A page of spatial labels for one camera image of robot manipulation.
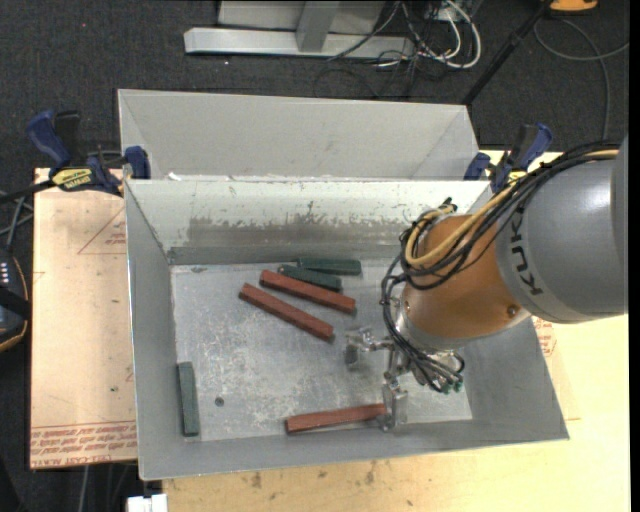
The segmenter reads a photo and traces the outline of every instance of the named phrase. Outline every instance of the rectangular block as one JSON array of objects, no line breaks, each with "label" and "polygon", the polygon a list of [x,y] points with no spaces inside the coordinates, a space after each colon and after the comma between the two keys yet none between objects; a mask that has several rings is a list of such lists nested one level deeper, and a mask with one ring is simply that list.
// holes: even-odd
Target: rectangular block
[{"label": "rectangular block", "polygon": [[362,264],[358,260],[343,260],[329,258],[298,258],[299,267],[327,274],[342,276],[359,276],[362,273]]},{"label": "rectangular block", "polygon": [[321,340],[329,341],[333,336],[332,325],[248,283],[245,283],[240,290],[240,298]]},{"label": "rectangular block", "polygon": [[278,267],[278,273],[283,276],[298,279],[299,281],[304,281],[305,283],[327,288],[334,292],[342,289],[342,280],[331,274],[323,274],[322,272],[315,272],[314,270],[307,270],[293,265],[280,265],[280,267]]},{"label": "rectangular block", "polygon": [[285,420],[285,429],[288,434],[294,434],[314,428],[332,427],[345,423],[355,423],[357,421],[369,421],[386,412],[387,410],[384,404],[371,404],[360,407],[349,407],[347,409],[336,409],[333,411],[300,414],[287,418],[287,420]]},{"label": "rectangular block", "polygon": [[341,293],[325,290],[319,286],[314,286],[297,279],[263,270],[260,274],[260,284],[267,288],[273,288],[295,297],[310,300],[316,304],[321,304],[332,309],[337,309],[343,313],[353,313],[356,309],[356,301],[351,297]]},{"label": "rectangular block", "polygon": [[182,399],[182,433],[185,437],[197,436],[200,434],[200,414],[196,376],[190,361],[178,363],[178,381]]}]

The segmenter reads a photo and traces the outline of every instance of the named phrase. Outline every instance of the scratched metal surface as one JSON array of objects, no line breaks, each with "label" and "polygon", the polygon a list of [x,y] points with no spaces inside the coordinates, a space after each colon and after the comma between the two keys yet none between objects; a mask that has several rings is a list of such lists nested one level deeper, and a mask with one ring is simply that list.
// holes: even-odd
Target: scratched metal surface
[{"label": "scratched metal surface", "polygon": [[[343,277],[344,293],[357,301],[355,315],[268,290],[332,324],[327,343],[245,303],[238,292],[258,285],[276,264],[174,266],[172,288],[178,361],[194,365],[201,440],[284,435],[294,414],[381,401],[386,351],[364,354],[356,370],[344,364],[345,331],[371,326],[383,335],[379,283],[388,260],[363,261],[358,277]],[[466,392],[440,395],[404,376],[410,423],[466,420]],[[224,405],[216,405],[222,398]]]},{"label": "scratched metal surface", "polygon": [[487,182],[137,180],[130,190],[174,265],[313,256],[393,258],[398,236],[451,196],[467,211]]}]

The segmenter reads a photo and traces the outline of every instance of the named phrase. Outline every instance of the black device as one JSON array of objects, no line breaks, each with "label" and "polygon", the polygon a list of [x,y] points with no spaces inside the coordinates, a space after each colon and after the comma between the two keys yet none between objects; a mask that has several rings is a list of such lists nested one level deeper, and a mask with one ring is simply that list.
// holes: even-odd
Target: black device
[{"label": "black device", "polygon": [[9,251],[0,249],[0,352],[22,339],[30,316],[22,269]]}]

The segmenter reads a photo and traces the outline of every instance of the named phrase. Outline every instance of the kuka logo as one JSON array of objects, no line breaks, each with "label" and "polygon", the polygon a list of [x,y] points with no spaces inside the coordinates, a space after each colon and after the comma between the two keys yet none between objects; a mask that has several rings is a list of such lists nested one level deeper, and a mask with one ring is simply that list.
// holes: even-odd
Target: kuka logo
[{"label": "kuka logo", "polygon": [[524,206],[520,204],[516,209],[516,215],[514,215],[511,221],[511,254],[519,260],[519,263],[516,265],[516,270],[520,274],[520,280],[529,287],[529,293],[531,295],[539,295],[544,293],[544,290],[536,286],[535,277],[529,270],[527,254],[524,251],[522,243],[522,235],[519,233],[522,227],[523,214]]}]

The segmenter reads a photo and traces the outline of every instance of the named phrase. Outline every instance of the cardboard sheet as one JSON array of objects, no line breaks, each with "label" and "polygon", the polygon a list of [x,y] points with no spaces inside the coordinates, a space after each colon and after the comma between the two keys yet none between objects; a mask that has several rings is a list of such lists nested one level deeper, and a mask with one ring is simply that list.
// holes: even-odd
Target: cardboard sheet
[{"label": "cardboard sheet", "polygon": [[32,469],[134,460],[124,201],[35,196]]}]

